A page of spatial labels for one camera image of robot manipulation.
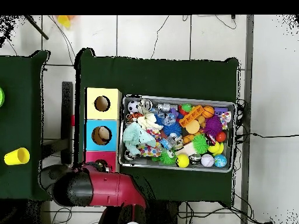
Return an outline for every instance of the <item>blue box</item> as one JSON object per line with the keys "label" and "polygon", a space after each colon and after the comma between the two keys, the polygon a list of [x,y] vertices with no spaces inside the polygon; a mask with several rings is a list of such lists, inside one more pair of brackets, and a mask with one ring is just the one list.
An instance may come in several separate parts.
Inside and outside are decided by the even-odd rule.
{"label": "blue box", "polygon": [[[107,127],[112,134],[111,140],[105,145],[98,145],[92,140],[92,132],[96,127]],[[118,121],[117,120],[87,120],[86,151],[117,151]]]}

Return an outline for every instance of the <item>orange basketball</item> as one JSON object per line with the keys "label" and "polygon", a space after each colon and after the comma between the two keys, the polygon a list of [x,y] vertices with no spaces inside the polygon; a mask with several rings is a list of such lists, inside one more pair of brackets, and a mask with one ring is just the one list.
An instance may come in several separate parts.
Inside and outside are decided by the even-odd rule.
{"label": "orange basketball", "polygon": [[211,118],[214,115],[214,109],[211,106],[205,106],[203,108],[203,117],[205,118]]}

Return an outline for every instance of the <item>metal tray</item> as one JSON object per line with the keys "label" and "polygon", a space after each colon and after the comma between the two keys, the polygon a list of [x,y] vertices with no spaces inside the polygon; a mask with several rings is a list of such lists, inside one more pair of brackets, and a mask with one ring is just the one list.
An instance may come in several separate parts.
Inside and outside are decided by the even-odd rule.
{"label": "metal tray", "polygon": [[[186,168],[177,167],[177,165],[164,165],[161,162],[153,162],[150,157],[136,157],[132,161],[125,160],[124,152],[126,147],[123,143],[123,131],[125,127],[125,116],[128,114],[127,105],[132,100],[140,100],[141,98],[150,99],[153,106],[157,106],[158,103],[170,103],[170,104],[184,104],[190,103],[192,106],[212,106],[212,107],[226,107],[232,114],[232,120],[228,123],[227,140],[224,142],[223,155],[227,158],[226,166],[220,168],[213,165],[212,167],[204,167],[200,165],[190,164]],[[234,145],[236,135],[236,120],[237,120],[237,106],[233,102],[225,101],[208,101],[208,100],[192,100],[192,99],[180,99],[180,98],[168,98],[168,97],[154,97],[154,96],[133,96],[125,95],[122,100],[122,113],[121,113],[121,124],[120,124],[120,138],[119,138],[119,163],[122,166],[134,166],[134,167],[151,167],[156,169],[175,169],[175,170],[191,170],[191,171],[205,171],[205,172],[219,172],[227,173],[234,166]]]}

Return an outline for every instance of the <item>yellow box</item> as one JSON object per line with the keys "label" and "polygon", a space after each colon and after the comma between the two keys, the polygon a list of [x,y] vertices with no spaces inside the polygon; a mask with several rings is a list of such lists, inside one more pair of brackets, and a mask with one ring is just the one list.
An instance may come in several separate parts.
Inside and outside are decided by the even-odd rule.
{"label": "yellow box", "polygon": [[121,93],[118,89],[88,87],[86,118],[89,120],[119,120]]}

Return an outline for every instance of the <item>dark green table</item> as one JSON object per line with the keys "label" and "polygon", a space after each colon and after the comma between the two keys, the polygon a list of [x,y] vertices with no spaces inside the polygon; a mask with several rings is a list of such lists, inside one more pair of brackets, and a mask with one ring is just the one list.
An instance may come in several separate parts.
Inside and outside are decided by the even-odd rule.
{"label": "dark green table", "polygon": [[[84,89],[115,88],[123,95],[149,95],[235,102],[238,60],[169,61],[123,57],[95,57],[82,49],[75,61],[75,161],[83,159]],[[211,173],[121,167],[143,188],[152,188],[155,198],[170,201],[221,201],[231,205],[232,171]]]}
{"label": "dark green table", "polygon": [[[5,102],[0,107],[0,198],[49,200],[37,174],[41,159],[41,68],[48,52],[30,57],[0,56],[0,87]],[[27,164],[7,166],[4,155],[25,147]]]}

